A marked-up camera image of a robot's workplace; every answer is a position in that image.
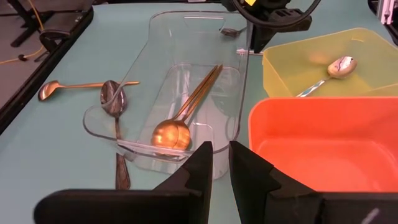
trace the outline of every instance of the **teal table surface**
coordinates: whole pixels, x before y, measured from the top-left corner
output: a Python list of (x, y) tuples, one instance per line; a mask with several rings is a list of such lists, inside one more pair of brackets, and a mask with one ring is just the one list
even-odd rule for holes
[[(303, 11), (312, 0), (293, 0)], [(169, 10), (222, 10), (219, 4), (120, 4), (96, 6), (92, 23), (47, 81), (90, 83), (122, 80), (143, 48), (151, 15)], [(309, 31), (277, 34), (268, 47), (365, 27), (392, 42), (366, 1), (323, 0)], [(251, 108), (267, 94), (262, 87), (262, 57), (249, 59), (248, 81), (238, 141), (248, 145)], [(113, 189), (115, 151), (83, 129), (85, 110), (97, 103), (97, 90), (63, 91), (50, 101), (29, 101), (0, 136), (0, 222), (33, 223), (32, 211), (44, 196), (61, 189)], [(134, 189), (152, 189), (168, 175), (128, 169)], [(229, 174), (213, 182), (210, 223), (240, 223)]]

